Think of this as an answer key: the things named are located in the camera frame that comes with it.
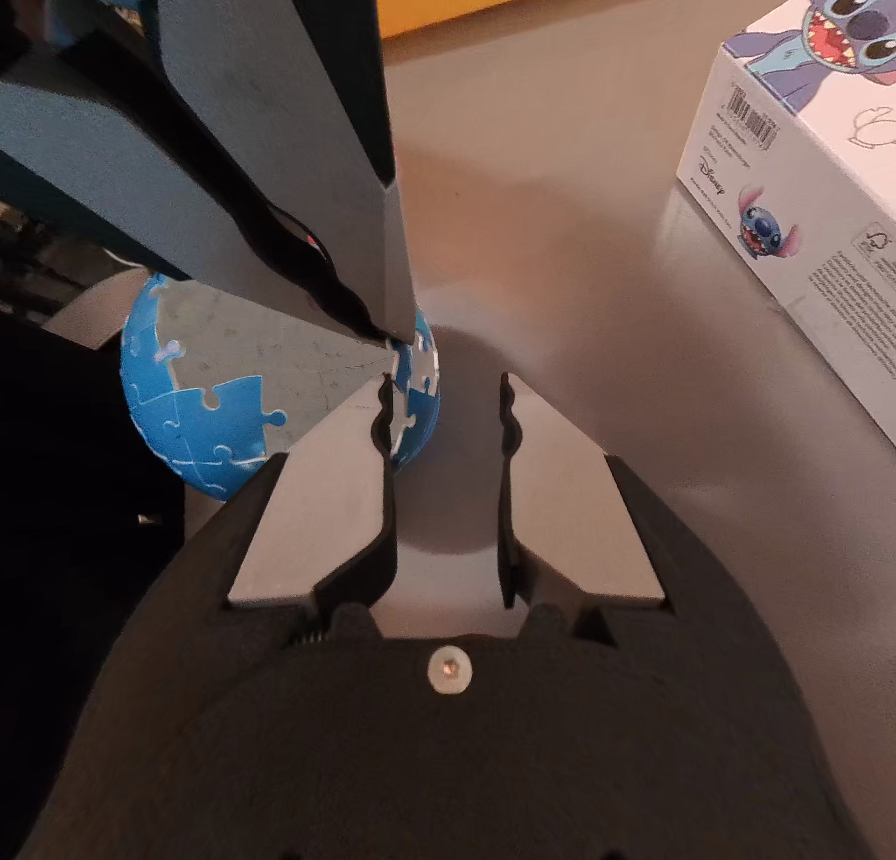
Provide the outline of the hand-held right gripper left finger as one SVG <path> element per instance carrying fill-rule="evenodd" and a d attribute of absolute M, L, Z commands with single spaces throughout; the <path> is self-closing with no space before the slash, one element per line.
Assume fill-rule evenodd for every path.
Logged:
<path fill-rule="evenodd" d="M 287 452 L 230 605 L 372 606 L 397 572 L 393 387 L 382 373 Z"/>

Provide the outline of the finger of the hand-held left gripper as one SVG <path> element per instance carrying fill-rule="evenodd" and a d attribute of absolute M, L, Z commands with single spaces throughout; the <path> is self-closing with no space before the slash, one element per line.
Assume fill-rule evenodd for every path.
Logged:
<path fill-rule="evenodd" d="M 322 328 L 384 342 L 320 247 L 262 203 L 226 210 L 130 116 L 51 53 L 2 69 L 2 151 L 199 283 Z"/>
<path fill-rule="evenodd" d="M 396 180 L 377 178 L 290 0 L 158 0 L 173 89 L 263 201 L 305 231 L 387 338 L 416 301 Z"/>

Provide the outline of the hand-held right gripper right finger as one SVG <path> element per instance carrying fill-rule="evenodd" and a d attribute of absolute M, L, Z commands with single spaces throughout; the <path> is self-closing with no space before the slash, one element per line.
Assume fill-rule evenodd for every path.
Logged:
<path fill-rule="evenodd" d="M 608 456 L 517 375 L 500 383 L 497 570 L 506 609 L 665 598 Z"/>

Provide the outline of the blue puzzle ball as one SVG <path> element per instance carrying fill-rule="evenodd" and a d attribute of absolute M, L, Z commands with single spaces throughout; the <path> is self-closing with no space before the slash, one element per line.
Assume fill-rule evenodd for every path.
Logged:
<path fill-rule="evenodd" d="M 441 402 L 432 330 L 372 345 L 196 281 L 152 275 L 121 334 L 131 419 L 186 484 L 230 499 L 369 380 L 390 373 L 393 467 L 430 439 Z"/>

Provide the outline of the printed puzzle box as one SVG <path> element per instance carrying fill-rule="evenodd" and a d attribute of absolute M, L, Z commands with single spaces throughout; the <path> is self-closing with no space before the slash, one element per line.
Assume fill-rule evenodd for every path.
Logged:
<path fill-rule="evenodd" d="M 788 0 L 721 45 L 678 180 L 895 441 L 895 0 Z"/>

